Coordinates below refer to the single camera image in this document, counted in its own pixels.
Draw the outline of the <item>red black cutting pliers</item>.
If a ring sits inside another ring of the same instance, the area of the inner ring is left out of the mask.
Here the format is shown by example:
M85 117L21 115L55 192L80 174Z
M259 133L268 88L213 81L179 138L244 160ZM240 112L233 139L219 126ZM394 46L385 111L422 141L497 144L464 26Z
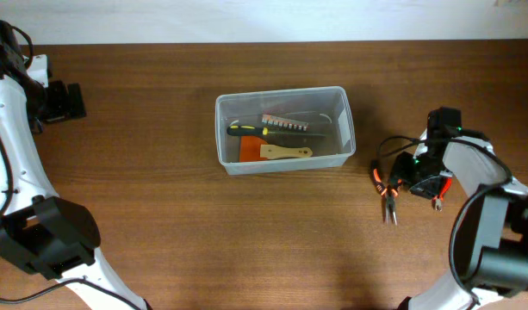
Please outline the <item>red black cutting pliers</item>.
M444 196L447 193L447 191L450 189L451 184L452 184L451 177L447 177L441 182L438 194L432 198L432 207L435 211L439 211L439 212L442 211Z

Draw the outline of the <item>orange black needle-nose pliers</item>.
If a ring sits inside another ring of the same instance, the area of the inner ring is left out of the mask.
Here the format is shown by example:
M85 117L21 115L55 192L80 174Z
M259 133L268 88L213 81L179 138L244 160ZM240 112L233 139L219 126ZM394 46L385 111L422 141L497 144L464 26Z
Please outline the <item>orange black needle-nose pliers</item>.
M380 177L379 161L373 159L370 162L370 180L376 189L376 192L382 198L383 205L383 222L398 225L395 198L399 195L399 188L403 184L400 179L394 183L384 183Z

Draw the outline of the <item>clear plastic container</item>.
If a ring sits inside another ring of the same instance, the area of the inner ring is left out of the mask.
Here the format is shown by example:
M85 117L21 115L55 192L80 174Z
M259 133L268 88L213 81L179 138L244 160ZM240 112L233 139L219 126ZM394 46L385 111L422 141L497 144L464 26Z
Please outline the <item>clear plastic container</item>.
M309 147L313 156L240 162L240 137L227 134L228 127L288 130L263 124L262 115L307 122L309 127L304 133L321 133L326 137L263 136L272 145ZM221 95L215 104L215 139L218 159L231 176L336 167L356 151L351 106L345 90L339 86Z

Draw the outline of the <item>orange socket bit holder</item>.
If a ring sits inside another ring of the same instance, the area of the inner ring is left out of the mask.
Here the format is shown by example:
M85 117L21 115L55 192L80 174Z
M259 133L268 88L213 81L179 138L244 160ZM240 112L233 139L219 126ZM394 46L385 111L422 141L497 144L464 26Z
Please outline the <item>orange socket bit holder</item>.
M267 126L280 127L302 132L306 132L309 127L307 122L282 118L275 115L262 115L261 122Z

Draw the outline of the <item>orange scraper wooden handle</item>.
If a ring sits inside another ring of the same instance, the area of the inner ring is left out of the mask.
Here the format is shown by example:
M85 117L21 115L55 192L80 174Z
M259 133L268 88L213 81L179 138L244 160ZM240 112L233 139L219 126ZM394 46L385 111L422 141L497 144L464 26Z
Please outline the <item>orange scraper wooden handle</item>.
M310 158L312 156L313 151L309 147L289 148L272 145L256 136L243 136L240 139L240 162L256 162L283 158Z

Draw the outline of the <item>yellow black metal file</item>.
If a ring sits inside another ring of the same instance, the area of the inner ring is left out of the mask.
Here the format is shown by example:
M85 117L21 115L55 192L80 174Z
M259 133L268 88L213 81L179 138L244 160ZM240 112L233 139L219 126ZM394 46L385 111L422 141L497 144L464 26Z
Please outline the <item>yellow black metal file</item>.
M325 134L321 133L304 133L289 130L272 130L267 127L253 127L253 126L238 126L232 125L227 128L227 134L231 136L301 136L301 137L317 137L325 138Z

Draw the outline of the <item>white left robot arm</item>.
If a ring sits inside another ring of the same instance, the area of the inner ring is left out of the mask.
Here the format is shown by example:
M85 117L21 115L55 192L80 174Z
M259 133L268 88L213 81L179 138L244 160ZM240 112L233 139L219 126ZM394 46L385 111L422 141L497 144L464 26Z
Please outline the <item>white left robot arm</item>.
M147 309L102 254L88 208L61 198L47 177L34 136L86 110L79 85L54 80L45 54L23 54L20 31L0 20L0 258L91 309Z

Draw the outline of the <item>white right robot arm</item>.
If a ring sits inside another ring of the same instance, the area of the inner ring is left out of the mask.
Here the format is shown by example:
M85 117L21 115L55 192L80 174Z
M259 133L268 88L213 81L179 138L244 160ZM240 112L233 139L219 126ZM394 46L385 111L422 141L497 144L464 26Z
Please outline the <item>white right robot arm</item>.
M495 154L489 138L465 129L456 108L427 116L426 130L396 151L385 198L399 186L436 210L453 180L467 195L450 232L449 269L401 309L479 309L528 292L528 187Z

